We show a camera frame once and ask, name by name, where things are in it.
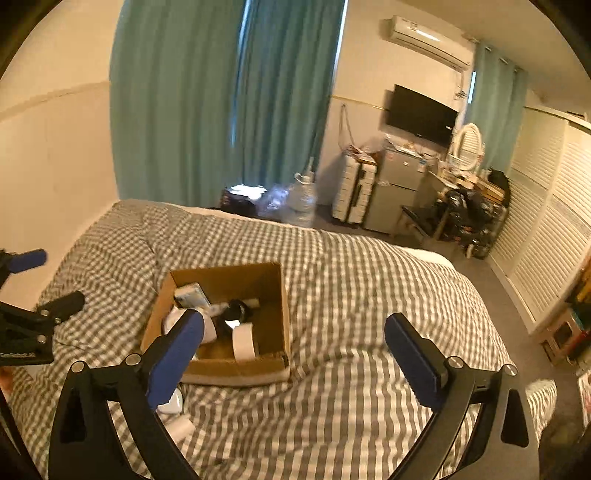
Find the teal curtain right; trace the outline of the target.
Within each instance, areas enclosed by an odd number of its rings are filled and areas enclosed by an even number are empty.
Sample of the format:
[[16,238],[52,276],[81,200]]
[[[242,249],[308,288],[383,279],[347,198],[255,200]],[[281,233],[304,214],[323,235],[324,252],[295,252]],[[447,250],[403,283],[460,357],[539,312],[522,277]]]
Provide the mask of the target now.
[[506,172],[521,126],[528,72],[486,42],[476,47],[465,123],[475,124],[485,147],[484,169]]

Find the white suitcase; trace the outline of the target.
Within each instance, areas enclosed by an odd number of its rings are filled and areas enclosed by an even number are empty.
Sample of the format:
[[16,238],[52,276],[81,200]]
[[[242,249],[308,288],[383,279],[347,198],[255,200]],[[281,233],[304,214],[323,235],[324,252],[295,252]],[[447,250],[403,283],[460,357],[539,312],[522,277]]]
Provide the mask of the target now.
[[353,225],[363,223],[377,174],[376,161],[366,153],[346,152],[332,217]]

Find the white sock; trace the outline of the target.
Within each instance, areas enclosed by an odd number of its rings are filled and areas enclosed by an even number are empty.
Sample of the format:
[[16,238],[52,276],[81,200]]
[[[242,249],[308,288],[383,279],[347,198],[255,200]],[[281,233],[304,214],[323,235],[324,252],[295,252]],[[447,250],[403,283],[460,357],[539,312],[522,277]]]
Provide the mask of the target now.
[[169,334],[178,324],[181,324],[179,332],[189,335],[198,346],[217,339],[213,320],[202,309],[173,306],[162,321],[162,333]]

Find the dressing table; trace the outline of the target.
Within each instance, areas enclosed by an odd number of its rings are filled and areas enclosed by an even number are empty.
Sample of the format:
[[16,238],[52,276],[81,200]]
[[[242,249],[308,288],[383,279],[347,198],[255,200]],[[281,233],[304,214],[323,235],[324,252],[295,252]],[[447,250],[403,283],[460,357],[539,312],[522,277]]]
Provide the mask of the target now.
[[462,180],[451,184],[430,173],[414,203],[401,207],[393,232],[414,230],[422,238],[453,241],[484,258],[503,229],[510,203],[509,180],[501,171],[490,171],[470,188]]

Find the clear water jug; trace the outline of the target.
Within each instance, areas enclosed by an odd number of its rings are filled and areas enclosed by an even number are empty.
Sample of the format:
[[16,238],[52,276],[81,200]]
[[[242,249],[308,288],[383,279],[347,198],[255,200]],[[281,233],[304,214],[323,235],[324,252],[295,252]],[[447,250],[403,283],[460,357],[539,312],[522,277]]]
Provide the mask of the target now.
[[294,173],[294,182],[287,188],[287,199],[281,209],[283,223],[303,228],[314,224],[318,201],[314,161],[315,157],[311,156],[304,170]]

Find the white earbuds case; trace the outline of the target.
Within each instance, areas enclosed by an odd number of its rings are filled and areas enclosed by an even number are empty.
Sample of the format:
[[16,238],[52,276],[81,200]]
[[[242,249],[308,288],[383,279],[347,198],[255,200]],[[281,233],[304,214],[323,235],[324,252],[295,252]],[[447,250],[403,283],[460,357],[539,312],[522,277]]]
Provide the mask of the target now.
[[183,413],[183,396],[178,387],[176,387],[169,400],[157,406],[157,412],[164,415],[180,415]]

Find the clear plastic bag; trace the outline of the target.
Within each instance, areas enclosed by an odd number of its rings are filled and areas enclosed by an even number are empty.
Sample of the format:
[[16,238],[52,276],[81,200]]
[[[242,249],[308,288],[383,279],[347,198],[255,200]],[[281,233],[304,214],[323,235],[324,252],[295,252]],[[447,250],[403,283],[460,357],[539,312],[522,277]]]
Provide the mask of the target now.
[[256,213],[259,218],[279,221],[283,207],[286,206],[288,188],[283,185],[273,185],[263,193],[256,202]]

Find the white air conditioner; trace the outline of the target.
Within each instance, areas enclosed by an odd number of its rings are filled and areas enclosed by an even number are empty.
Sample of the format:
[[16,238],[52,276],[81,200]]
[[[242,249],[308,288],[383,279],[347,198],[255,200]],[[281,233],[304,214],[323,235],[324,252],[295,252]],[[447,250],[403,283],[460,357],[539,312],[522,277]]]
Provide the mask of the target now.
[[390,39],[458,71],[469,69],[473,52],[449,37],[401,16],[391,18]]

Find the grey checked duvet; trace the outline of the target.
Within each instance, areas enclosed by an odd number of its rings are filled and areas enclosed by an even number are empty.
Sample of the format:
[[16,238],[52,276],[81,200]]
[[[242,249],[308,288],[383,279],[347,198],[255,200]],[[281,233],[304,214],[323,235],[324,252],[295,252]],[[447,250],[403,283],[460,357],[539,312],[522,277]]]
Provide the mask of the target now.
[[370,237],[122,201],[74,242],[41,294],[85,297],[56,329],[54,361],[14,374],[9,404],[39,471],[70,365],[115,365],[136,351],[169,272],[266,262],[286,285],[290,378],[183,388],[195,430],[181,450],[204,479],[387,478],[431,415],[386,345],[394,312],[473,368],[511,360],[481,295],[452,267]]

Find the teal curtain left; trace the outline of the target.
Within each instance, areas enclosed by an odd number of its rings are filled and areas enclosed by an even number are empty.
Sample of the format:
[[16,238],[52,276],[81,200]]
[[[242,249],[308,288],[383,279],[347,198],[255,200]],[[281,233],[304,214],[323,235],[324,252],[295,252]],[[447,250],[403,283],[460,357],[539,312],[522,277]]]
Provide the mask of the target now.
[[212,207],[321,159],[344,1],[127,1],[110,59],[119,196]]

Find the black wall television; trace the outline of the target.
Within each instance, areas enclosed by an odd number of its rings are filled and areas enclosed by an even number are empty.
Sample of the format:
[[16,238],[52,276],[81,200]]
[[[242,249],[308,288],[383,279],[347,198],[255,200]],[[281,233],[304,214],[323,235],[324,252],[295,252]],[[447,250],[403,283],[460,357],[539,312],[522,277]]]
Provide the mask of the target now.
[[449,147],[459,112],[419,92],[396,85],[386,124],[440,147]]

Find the white oval mirror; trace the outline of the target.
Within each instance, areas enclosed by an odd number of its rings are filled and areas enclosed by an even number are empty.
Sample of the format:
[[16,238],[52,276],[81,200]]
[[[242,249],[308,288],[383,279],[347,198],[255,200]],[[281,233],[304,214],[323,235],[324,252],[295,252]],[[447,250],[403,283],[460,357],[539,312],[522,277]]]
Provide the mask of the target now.
[[485,144],[480,129],[474,123],[464,125],[454,136],[448,163],[454,171],[476,173],[484,158]]

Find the white tape roll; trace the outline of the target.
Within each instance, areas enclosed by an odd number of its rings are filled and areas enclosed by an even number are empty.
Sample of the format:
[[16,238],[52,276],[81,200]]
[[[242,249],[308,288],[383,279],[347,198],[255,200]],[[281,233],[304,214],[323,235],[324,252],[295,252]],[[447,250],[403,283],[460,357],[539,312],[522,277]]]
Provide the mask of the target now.
[[252,323],[243,323],[232,330],[233,357],[238,362],[256,359],[256,341],[254,341]]

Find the brown cardboard box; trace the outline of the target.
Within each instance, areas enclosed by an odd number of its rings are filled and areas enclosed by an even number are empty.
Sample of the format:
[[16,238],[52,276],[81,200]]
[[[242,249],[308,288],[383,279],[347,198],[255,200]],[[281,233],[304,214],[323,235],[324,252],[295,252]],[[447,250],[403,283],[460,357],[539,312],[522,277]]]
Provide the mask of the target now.
[[162,333],[162,321],[173,306],[177,287],[198,282],[211,304],[232,299],[259,299],[252,310],[256,359],[238,362],[233,357],[232,330],[221,316],[211,317],[217,339],[198,346],[183,376],[184,383],[221,387],[253,387],[286,382],[290,378],[290,314],[283,270],[276,262],[172,270],[166,274],[140,344],[148,347]]

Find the black bags pile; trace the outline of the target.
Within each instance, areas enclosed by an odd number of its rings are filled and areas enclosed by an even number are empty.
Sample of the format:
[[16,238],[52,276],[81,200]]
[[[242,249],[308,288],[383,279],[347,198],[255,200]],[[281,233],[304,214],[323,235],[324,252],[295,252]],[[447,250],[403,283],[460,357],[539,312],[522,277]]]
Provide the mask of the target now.
[[438,208],[445,220],[440,238],[456,242],[467,257],[485,259],[508,218],[511,202],[509,179],[491,170],[473,189],[447,189]]

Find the teal curtain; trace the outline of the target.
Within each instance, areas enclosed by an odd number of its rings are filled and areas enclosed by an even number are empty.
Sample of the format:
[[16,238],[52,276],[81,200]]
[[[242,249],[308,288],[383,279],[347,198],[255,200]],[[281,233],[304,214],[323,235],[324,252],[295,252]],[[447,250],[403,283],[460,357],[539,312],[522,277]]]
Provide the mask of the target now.
[[476,47],[465,123],[475,124],[485,147],[484,169],[506,172],[521,126],[528,72],[486,42]]
[[321,159],[344,1],[127,1],[110,59],[119,196],[212,207]]

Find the blue white tissue pack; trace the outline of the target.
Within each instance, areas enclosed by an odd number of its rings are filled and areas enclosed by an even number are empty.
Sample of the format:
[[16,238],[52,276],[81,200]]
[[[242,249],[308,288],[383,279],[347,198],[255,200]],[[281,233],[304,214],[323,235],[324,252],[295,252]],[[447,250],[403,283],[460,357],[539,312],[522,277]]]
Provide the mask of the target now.
[[174,290],[173,297],[181,308],[207,308],[211,306],[211,302],[209,302],[198,282],[177,287]]

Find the black round container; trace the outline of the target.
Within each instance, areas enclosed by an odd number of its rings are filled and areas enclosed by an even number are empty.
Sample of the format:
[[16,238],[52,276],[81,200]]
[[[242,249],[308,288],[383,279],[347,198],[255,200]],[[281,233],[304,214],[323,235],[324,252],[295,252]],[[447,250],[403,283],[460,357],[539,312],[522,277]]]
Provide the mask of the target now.
[[235,330],[252,317],[252,308],[242,300],[231,300],[221,314],[221,318],[230,330]]

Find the white cosmetic tube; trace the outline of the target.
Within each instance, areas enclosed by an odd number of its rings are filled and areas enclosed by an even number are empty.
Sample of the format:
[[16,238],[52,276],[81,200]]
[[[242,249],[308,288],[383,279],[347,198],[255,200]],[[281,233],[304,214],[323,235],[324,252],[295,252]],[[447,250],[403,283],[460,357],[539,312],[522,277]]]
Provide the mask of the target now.
[[[222,312],[228,306],[229,301],[221,302],[221,303],[217,303],[217,304],[211,304],[211,306],[207,307],[208,315],[211,317],[221,316]],[[260,307],[259,299],[252,298],[252,299],[245,299],[242,301],[245,301],[245,303],[247,305],[249,305],[249,307],[252,308],[252,310]]]

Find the white louvred wardrobe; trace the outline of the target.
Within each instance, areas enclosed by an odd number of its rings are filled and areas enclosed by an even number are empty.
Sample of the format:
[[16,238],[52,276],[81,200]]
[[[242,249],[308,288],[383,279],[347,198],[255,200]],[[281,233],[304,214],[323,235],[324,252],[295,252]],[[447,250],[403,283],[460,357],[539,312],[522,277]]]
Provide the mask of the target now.
[[529,333],[549,322],[590,256],[590,125],[524,110],[507,170],[508,219],[488,262]]

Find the grey mini fridge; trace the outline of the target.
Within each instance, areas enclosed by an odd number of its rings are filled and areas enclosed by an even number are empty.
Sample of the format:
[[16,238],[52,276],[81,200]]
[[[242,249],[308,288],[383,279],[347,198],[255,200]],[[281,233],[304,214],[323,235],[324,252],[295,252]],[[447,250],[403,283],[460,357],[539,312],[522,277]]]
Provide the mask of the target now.
[[391,234],[403,206],[411,206],[427,172],[425,158],[409,151],[386,148],[378,161],[378,173],[363,218],[367,230]]

